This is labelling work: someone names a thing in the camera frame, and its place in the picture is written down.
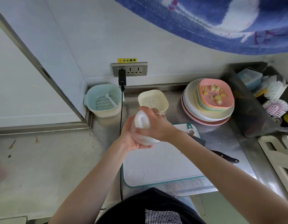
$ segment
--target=teal colander basket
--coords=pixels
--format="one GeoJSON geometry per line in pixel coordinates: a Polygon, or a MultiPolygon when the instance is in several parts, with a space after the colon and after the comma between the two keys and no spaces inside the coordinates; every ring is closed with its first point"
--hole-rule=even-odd
{"type": "Polygon", "coordinates": [[[93,86],[84,96],[84,105],[97,117],[105,118],[117,115],[121,110],[121,90],[114,84],[93,86]],[[114,107],[106,94],[116,103],[114,107]]]}

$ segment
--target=person's right hand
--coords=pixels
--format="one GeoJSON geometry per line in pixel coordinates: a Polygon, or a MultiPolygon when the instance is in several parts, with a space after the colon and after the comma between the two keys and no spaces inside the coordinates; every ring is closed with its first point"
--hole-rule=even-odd
{"type": "Polygon", "coordinates": [[[158,109],[141,106],[139,110],[143,110],[150,120],[149,129],[136,129],[136,133],[152,137],[159,141],[168,142],[168,140],[176,135],[179,131],[175,126],[173,126],[164,115],[161,115],[158,109]]]}

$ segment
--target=cutting board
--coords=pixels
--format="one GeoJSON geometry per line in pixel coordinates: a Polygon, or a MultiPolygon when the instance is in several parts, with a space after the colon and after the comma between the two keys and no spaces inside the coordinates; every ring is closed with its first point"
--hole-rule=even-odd
{"type": "MultiPolygon", "coordinates": [[[[193,124],[177,124],[175,127],[200,138],[193,124]]],[[[130,187],[201,176],[204,176],[202,172],[167,142],[159,142],[150,149],[133,150],[123,162],[123,179],[130,187]]]]}

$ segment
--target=white wall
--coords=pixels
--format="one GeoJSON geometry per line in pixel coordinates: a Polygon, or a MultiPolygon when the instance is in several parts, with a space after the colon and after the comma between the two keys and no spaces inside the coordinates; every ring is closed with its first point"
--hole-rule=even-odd
{"type": "Polygon", "coordinates": [[[87,84],[45,0],[0,0],[0,13],[85,116],[87,84]]]}
{"type": "Polygon", "coordinates": [[[0,127],[80,119],[0,29],[0,127]]]}
{"type": "Polygon", "coordinates": [[[288,82],[288,52],[275,55],[273,67],[279,71],[288,82]]]}
{"type": "Polygon", "coordinates": [[[148,75],[128,85],[189,82],[218,76],[225,65],[261,61],[202,47],[140,18],[114,0],[46,0],[88,84],[112,82],[117,58],[148,62],[148,75]]]}

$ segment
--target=blue towel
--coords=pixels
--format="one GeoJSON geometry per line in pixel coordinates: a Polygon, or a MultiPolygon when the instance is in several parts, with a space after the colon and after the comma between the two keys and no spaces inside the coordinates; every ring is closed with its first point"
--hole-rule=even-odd
{"type": "Polygon", "coordinates": [[[288,52],[288,0],[115,0],[154,25],[219,51],[288,52]]]}

